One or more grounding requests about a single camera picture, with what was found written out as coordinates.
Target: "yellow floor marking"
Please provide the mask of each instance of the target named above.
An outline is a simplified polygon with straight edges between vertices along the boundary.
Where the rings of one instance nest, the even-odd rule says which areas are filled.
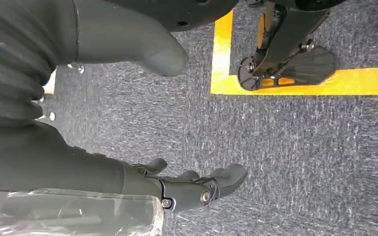
[[[318,86],[246,91],[229,75],[233,11],[215,23],[211,93],[227,95],[378,95],[378,68],[339,70]]]

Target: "gray carpet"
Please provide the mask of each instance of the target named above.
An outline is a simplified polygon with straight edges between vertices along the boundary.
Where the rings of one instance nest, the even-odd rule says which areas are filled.
[[[233,65],[254,50],[257,12],[235,11]],[[378,0],[350,0],[315,33],[342,68],[378,66]],[[176,34],[184,75],[130,63],[60,68],[46,101],[75,146],[130,163],[166,159],[168,175],[230,163],[234,196],[167,216],[166,236],[378,236],[378,97],[210,95],[213,25]]]

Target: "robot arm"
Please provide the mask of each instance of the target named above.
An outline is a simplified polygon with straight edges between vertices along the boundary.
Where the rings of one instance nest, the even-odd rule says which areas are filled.
[[[74,61],[134,61],[164,76],[179,74],[188,57],[158,21],[103,0],[0,0],[0,191],[68,189],[159,198],[165,209],[207,205],[238,188],[246,170],[233,165],[200,178],[157,177],[167,164],[129,165],[68,146],[37,122],[57,65]]]

